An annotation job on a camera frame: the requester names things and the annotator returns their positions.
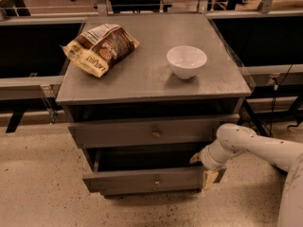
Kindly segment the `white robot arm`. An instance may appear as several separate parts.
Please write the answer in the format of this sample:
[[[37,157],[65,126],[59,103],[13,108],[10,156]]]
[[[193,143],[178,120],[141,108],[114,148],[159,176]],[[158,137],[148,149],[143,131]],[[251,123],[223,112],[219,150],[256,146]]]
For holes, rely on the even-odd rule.
[[[257,135],[252,129],[226,123],[216,139],[189,160],[201,162],[210,171],[219,171],[228,160],[248,151],[287,172],[277,227],[303,227],[303,144]]]

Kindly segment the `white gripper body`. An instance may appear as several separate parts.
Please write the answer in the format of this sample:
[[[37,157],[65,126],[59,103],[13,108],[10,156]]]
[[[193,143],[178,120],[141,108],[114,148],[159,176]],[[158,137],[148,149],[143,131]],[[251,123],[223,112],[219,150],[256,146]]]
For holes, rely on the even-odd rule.
[[[200,151],[203,166],[208,170],[218,171],[225,167],[227,156],[219,142],[213,142]]]

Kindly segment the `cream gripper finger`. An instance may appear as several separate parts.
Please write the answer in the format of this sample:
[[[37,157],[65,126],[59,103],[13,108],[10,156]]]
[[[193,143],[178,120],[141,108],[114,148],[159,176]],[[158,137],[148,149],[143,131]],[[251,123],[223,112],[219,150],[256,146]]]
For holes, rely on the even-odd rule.
[[[201,154],[200,153],[195,153],[189,160],[189,163],[191,165],[201,163]]]
[[[212,186],[212,184],[215,183],[218,175],[219,175],[218,171],[205,170],[203,173],[203,189],[204,190],[209,189]]]

